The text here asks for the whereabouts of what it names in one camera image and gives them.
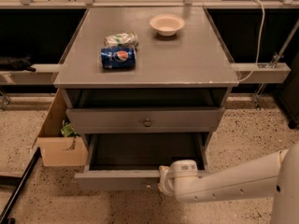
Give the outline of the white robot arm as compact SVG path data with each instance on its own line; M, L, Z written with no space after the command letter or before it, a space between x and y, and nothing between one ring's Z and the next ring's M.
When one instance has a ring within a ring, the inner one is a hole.
M270 224L299 224L299 144L201 177L192 160L159 168L159 190L182 203L272 197Z

